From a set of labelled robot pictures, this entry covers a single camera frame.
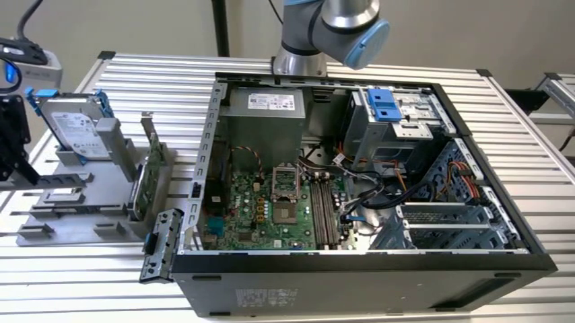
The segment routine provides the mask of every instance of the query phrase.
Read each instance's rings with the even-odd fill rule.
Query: green circuit board
[[[234,174],[230,192],[230,212],[224,217],[224,234],[218,238],[218,250],[314,250],[314,219],[311,212],[310,185],[300,186],[300,196],[295,204],[295,223],[274,222],[274,201],[271,200],[271,174],[266,176],[260,189],[255,192],[256,174]],[[267,214],[256,223],[258,199],[266,201]]]

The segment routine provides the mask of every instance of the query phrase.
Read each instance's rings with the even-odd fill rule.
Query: motherboard
[[[294,175],[278,172],[259,179],[256,173],[236,172],[230,187],[230,206],[226,216],[208,217],[204,247],[210,250],[316,250],[318,239],[314,210],[319,210],[312,198],[312,184],[307,176],[294,182]],[[278,198],[272,193],[298,186],[295,199]],[[328,181],[328,214],[338,235],[339,222],[336,208],[346,198],[342,178]]]

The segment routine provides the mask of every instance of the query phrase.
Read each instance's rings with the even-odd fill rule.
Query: cable
[[[436,194],[435,185],[432,182],[423,180],[422,182],[415,184],[400,196],[395,197],[390,201],[379,203],[379,204],[368,204],[367,201],[364,201],[362,203],[362,206],[366,209],[372,209],[372,210],[383,210],[383,209],[388,209],[391,207],[395,207],[396,205],[403,203],[418,192],[418,190],[424,186],[427,186],[430,188],[430,200],[432,201],[435,198],[435,194]]]
[[[278,17],[279,23],[283,25],[283,24],[284,24],[284,22],[282,21],[282,18],[280,18],[280,16],[279,16],[279,13],[278,13],[278,10],[276,10],[276,6],[274,5],[274,2],[271,2],[271,0],[268,0],[268,2],[270,2],[270,6],[271,6],[271,8],[272,8],[272,10],[274,10],[274,13],[276,14],[276,17]]]
[[[24,36],[24,27],[27,26],[28,19],[35,14],[38,7],[43,4],[43,1],[44,0],[36,0],[36,2],[32,3],[27,12],[24,13],[24,15],[20,18],[20,22],[18,23],[18,39],[19,40],[28,40],[30,41],[30,39]]]
[[[466,163],[463,163],[462,161],[459,162],[459,161],[456,161],[455,162],[463,169],[466,169],[466,170],[471,170],[471,168],[470,168],[470,166],[466,164]],[[471,191],[472,191],[472,194],[475,195],[475,197],[476,198],[479,198],[480,197],[480,193],[479,193],[479,190],[478,190],[478,187],[475,186],[475,184],[474,184],[474,181],[472,181],[472,179],[471,179],[471,176],[462,176],[462,178],[463,178],[463,181],[467,183],[467,186],[471,188]]]
[[[258,168],[259,168],[259,173],[260,173],[260,178],[263,179],[263,166],[262,166],[262,159],[260,159],[260,155],[255,152],[255,150],[247,146],[238,146],[232,148],[232,151],[235,151],[236,149],[243,149],[247,151],[251,151],[255,159],[258,160]]]
[[[14,91],[16,91],[20,88],[22,85],[22,71],[20,71],[20,67],[18,67],[18,65],[12,62],[8,61],[6,58],[0,57],[0,60],[6,62],[6,64],[8,64],[16,71],[16,76],[18,76],[18,81],[15,83],[15,85],[12,85],[11,87],[4,87],[0,88],[0,94],[8,94],[12,93]]]
[[[573,136],[569,136],[567,138],[566,138],[566,141],[563,141],[563,144],[561,145],[561,147],[559,147],[559,151],[563,151],[565,150],[565,148],[567,148],[567,145],[569,145],[569,142],[571,141],[571,138],[573,138]]]

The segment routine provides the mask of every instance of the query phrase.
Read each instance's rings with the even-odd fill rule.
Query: slotted aluminum table
[[[179,150],[167,207],[184,209],[214,73],[268,73],[258,59],[116,54],[99,59],[78,91],[103,89],[123,133],[147,139],[140,112],[154,111],[162,138]],[[328,66],[331,77],[440,83],[559,271],[471,313],[354,317],[246,318],[246,321],[575,322],[575,170],[499,84],[475,70],[372,65]],[[34,152],[42,174],[56,167],[47,133]],[[39,191],[0,194],[0,321],[198,319],[175,284],[140,285],[142,244],[19,248],[15,232]]]

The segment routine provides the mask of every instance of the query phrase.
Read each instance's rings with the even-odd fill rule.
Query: sticker
[[[252,93],[248,98],[248,109],[296,110],[294,95]]]
[[[92,119],[86,114],[54,112],[52,119],[75,153],[86,158],[110,158],[108,149],[96,133]]]
[[[236,289],[235,296],[240,308],[284,308],[294,306],[298,289]]]

